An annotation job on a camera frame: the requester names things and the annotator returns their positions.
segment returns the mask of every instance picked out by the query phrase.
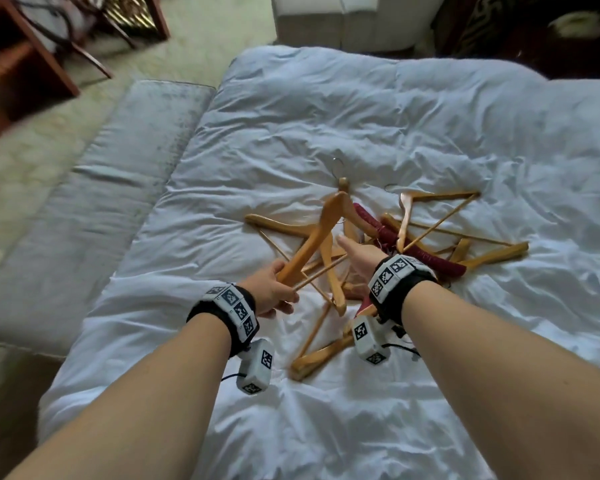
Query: bed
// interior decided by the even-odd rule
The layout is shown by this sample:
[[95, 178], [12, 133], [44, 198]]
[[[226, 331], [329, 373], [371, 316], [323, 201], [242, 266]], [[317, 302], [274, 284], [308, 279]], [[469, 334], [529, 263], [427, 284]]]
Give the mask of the bed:
[[[189, 145], [40, 403], [40, 441], [184, 325], [218, 280], [276, 257], [256, 212], [316, 221], [335, 192], [399, 213], [400, 188], [479, 189], [449, 228], [529, 241], [528, 257], [453, 284], [458, 295], [600, 366], [600, 81], [554, 81], [499, 61], [391, 61], [323, 48], [250, 49], [232, 63]], [[452, 203], [416, 207], [435, 222]], [[275, 236], [284, 250], [299, 242]], [[425, 364], [373, 367], [344, 351], [304, 383], [288, 364], [322, 307], [261, 321], [272, 383], [221, 384], [195, 478], [490, 478]], [[315, 341], [336, 339], [330, 315]], [[231, 359], [226, 373], [237, 371]]]

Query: forearm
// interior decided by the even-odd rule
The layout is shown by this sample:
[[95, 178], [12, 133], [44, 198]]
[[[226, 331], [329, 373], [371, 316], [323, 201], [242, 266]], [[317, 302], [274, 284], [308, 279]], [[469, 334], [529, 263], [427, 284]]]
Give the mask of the forearm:
[[230, 348], [224, 323], [213, 315], [195, 316], [34, 451], [8, 480], [188, 479]]
[[600, 369], [432, 282], [402, 319], [500, 478], [600, 478]]

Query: black cable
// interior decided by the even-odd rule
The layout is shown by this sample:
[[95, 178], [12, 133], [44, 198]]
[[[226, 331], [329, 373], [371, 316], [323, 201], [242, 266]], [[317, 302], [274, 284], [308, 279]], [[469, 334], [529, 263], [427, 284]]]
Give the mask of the black cable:
[[383, 348], [387, 348], [387, 347], [396, 347], [402, 350], [407, 350], [408, 352], [411, 352], [414, 355], [417, 355], [418, 357], [421, 357], [420, 353], [416, 350], [416, 349], [412, 349], [410, 347], [405, 347], [404, 345], [398, 345], [398, 344], [384, 344]]
[[231, 379], [232, 377], [247, 377], [247, 374], [241, 374], [240, 372], [237, 374], [229, 374], [228, 376], [223, 377], [220, 382], [224, 381], [225, 379]]

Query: white ottoman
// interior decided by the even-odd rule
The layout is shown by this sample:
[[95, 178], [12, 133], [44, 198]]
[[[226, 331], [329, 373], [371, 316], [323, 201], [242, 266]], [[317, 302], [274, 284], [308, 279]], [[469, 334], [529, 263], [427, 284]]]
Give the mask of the white ottoman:
[[346, 52], [414, 46], [444, 0], [271, 0], [278, 41]]

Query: floor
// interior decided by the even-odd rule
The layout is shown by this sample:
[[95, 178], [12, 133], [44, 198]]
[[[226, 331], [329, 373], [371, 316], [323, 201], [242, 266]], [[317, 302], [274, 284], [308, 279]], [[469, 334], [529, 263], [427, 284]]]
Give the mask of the floor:
[[[136, 51], [100, 37], [88, 49], [115, 74], [112, 80], [80, 60], [67, 71], [82, 94], [37, 114], [0, 138], [0, 263], [24, 234], [51, 190], [78, 158], [137, 79], [217, 86], [243, 49], [271, 43], [271, 0], [162, 0], [168, 42]], [[59, 364], [0, 347], [0, 478], [33, 443], [37, 400]]]

